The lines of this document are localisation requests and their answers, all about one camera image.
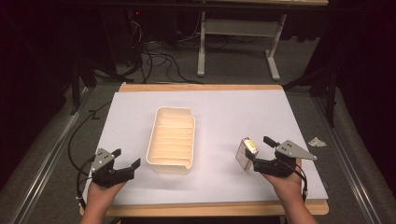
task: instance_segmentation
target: gray carpet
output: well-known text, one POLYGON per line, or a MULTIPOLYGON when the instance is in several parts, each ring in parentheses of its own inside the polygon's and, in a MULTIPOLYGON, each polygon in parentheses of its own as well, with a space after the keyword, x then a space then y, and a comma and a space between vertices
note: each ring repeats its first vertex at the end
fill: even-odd
MULTIPOLYGON (((259 39, 251 42, 252 38, 239 38, 227 44, 224 48, 221 42, 208 43, 210 49, 206 50, 206 70, 204 77, 196 76, 198 47, 194 42, 179 44, 177 49, 170 48, 161 43, 149 45, 150 53, 156 51, 171 54, 179 67, 180 74, 188 80, 196 80, 202 83, 239 83, 239 84, 286 84, 299 77, 309 61, 317 41, 299 43, 296 39, 281 41, 276 52, 276 64, 281 80, 274 82, 269 75, 269 68, 263 58, 263 46, 268 45, 268 39, 259 39)), ((148 55, 144 55, 144 74, 149 73, 148 55)), ((151 82, 182 81, 177 74, 177 66, 172 63, 167 70, 169 61, 163 56, 153 59, 153 68, 148 78, 151 82)), ((128 69, 123 64, 120 70, 128 69)), ((136 83, 142 82, 140 72, 131 75, 136 83)), ((13 218, 23 214, 24 219, 20 223, 78 223, 80 214, 76 197, 77 170, 71 165, 67 156, 67 142, 71 133, 77 126, 90 115, 90 110, 99 108, 112 99, 120 83, 107 79, 98 78, 98 85, 84 93, 85 104, 79 110, 77 116, 70 116, 72 102, 69 100, 63 110, 53 118, 46 129, 36 139, 35 144, 14 172, 7 185, 0 193, 0 222, 9 223, 13 218), (70 119, 76 119, 71 131, 63 144, 57 145, 57 140, 63 135, 63 131, 70 119), (49 170, 49 178, 42 183, 42 191, 36 193, 35 200, 28 206, 31 210, 19 211, 24 202, 25 195, 32 186, 37 172, 39 172, 45 159, 51 155, 53 149, 59 147, 59 157, 56 158, 53 170, 49 170)), ((328 127, 322 117, 320 107, 321 99, 311 98, 306 91, 307 87, 298 87, 288 91, 287 95, 293 113, 298 121, 306 142, 314 137, 325 141, 328 146, 313 148, 310 150, 318 155, 316 166, 322 181, 329 194, 328 204, 330 213, 326 216, 317 216, 320 223, 395 223, 396 211, 395 200, 387 188, 382 175, 377 171, 374 162, 361 143, 359 136, 354 130, 353 122, 347 115, 342 96, 337 95, 334 121, 335 129, 328 127), (365 192, 368 193, 370 203, 373 204, 377 217, 370 221, 367 212, 359 200, 357 192, 353 188, 348 177, 348 169, 345 168, 343 158, 340 157, 336 132, 342 146, 347 149, 354 172, 361 180, 365 192)), ((96 117, 89 119, 76 133, 71 144, 72 157, 77 164, 82 164, 96 150, 101 131, 106 122, 106 114, 109 105, 100 110, 96 117)))

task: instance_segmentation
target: white plastic tray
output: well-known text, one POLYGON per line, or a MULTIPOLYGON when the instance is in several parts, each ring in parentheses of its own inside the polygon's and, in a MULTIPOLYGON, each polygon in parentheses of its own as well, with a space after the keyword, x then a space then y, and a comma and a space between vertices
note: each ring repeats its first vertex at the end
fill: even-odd
POLYGON ((159 173, 186 174, 192 167, 195 118, 188 108, 160 107, 147 161, 159 173))

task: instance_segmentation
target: person's hand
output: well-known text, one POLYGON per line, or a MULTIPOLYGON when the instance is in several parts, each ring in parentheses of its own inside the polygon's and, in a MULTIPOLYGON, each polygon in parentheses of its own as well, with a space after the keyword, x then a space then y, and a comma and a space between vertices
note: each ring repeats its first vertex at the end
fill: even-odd
MULTIPOLYGON (((301 159, 296 163, 301 167, 301 159)), ((262 174, 274 187, 289 224, 311 224, 317 223, 308 209, 305 207, 302 196, 302 179, 295 173, 288 177, 275 177, 262 174)))
POLYGON ((80 223, 102 223, 107 209, 113 204, 114 198, 126 184, 120 183, 111 188, 103 188, 91 182, 88 188, 87 206, 80 223))

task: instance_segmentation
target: white paper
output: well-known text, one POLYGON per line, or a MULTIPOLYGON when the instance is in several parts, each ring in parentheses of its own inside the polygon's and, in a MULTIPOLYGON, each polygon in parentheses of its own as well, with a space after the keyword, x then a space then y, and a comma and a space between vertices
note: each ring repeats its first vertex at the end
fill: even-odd
MULTIPOLYGON (((235 158, 241 140, 249 137, 258 158, 272 160, 275 151, 262 141, 265 135, 306 149, 282 90, 117 92, 98 147, 121 148, 115 169, 142 160, 114 204, 277 201, 271 184, 252 169, 244 171, 235 158), (193 163, 186 175, 156 173, 147 163, 155 113, 162 106, 188 107, 195 117, 193 163)), ((303 169, 307 199, 327 199, 315 164, 303 161, 303 169)))

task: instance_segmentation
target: dark background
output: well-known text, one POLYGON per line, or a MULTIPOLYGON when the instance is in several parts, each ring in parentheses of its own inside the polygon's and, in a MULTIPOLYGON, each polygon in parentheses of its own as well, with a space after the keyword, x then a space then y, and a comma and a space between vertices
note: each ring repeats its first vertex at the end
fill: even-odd
MULTIPOLYGON (((364 7, 367 2, 333 0, 329 7, 364 7)), ((392 138, 396 125, 393 116, 396 112, 396 47, 392 35, 396 24, 395 3, 377 1, 374 7, 366 9, 364 16, 338 14, 335 20, 314 13, 288 15, 281 38, 298 36, 300 41, 305 41, 321 36, 306 70, 309 73, 325 67, 343 36, 352 35, 345 45, 345 58, 336 70, 337 86, 364 144, 395 195, 392 172, 396 167, 390 156, 395 150, 392 138)), ((135 19, 142 23, 145 31, 175 47, 177 30, 187 35, 196 23, 196 14, 190 12, 141 12, 135 19), (155 18, 150 17, 152 13, 156 14, 155 18)), ((248 20, 256 17, 220 16, 248 20)), ((126 41, 129 36, 124 18, 123 9, 64 9, 49 0, 1 1, 0 148, 3 171, 0 188, 7 183, 42 128, 63 106, 63 93, 72 80, 76 53, 115 72, 117 63, 131 60, 133 55, 123 51, 131 47, 126 41), (117 27, 116 32, 125 35, 114 36, 114 31, 106 29, 108 27, 117 27)))

